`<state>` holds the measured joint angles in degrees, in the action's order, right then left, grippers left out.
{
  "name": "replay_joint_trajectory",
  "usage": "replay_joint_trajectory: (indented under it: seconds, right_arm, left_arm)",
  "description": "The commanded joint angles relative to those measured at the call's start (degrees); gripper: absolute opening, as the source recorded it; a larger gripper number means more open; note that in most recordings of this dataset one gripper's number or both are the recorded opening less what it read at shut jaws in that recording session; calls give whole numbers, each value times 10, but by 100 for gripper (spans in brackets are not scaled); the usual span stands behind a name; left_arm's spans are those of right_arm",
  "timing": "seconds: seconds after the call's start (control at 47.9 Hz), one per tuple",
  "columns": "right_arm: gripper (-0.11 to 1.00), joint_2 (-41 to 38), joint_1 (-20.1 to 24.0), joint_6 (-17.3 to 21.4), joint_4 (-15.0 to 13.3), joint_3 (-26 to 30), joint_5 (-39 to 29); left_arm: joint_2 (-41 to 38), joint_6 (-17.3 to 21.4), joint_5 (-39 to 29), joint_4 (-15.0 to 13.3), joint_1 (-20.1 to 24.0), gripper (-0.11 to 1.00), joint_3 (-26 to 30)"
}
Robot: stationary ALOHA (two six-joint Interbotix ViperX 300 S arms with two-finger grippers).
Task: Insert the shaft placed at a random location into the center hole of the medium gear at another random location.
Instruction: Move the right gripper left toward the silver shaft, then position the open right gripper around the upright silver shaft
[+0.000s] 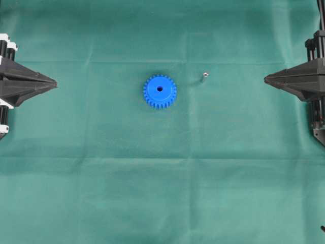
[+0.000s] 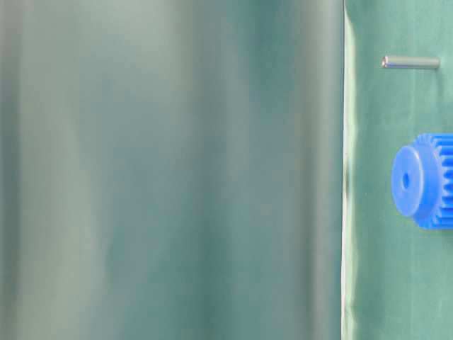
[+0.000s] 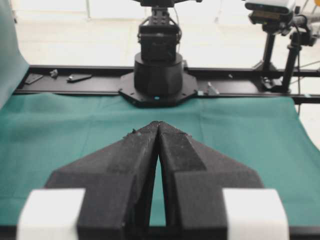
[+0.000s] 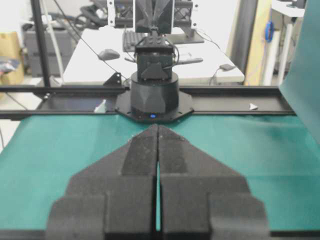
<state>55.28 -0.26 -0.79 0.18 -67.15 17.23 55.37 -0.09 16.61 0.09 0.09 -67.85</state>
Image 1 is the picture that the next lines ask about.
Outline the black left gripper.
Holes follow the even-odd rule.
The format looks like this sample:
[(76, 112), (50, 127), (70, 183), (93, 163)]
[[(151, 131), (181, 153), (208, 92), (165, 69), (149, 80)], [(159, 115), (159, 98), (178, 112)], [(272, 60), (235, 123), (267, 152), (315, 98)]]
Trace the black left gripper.
[(56, 81), (13, 61), (18, 46), (8, 34), (1, 33), (1, 75), (25, 81), (5, 81), (1, 85), (1, 139), (9, 132), (9, 110), (24, 101), (57, 88)]

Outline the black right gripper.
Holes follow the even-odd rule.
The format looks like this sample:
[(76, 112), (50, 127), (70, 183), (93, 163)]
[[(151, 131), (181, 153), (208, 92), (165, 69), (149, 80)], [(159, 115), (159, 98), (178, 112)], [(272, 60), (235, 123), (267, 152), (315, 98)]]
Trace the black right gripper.
[(324, 30), (316, 31), (313, 38), (305, 42), (305, 47), (308, 62), (270, 74), (264, 78), (264, 83), (288, 92), (302, 102), (309, 102), (309, 120), (313, 137), (324, 146), (324, 92), (290, 88), (282, 84), (313, 82), (324, 76), (324, 60), (314, 60), (324, 57)]

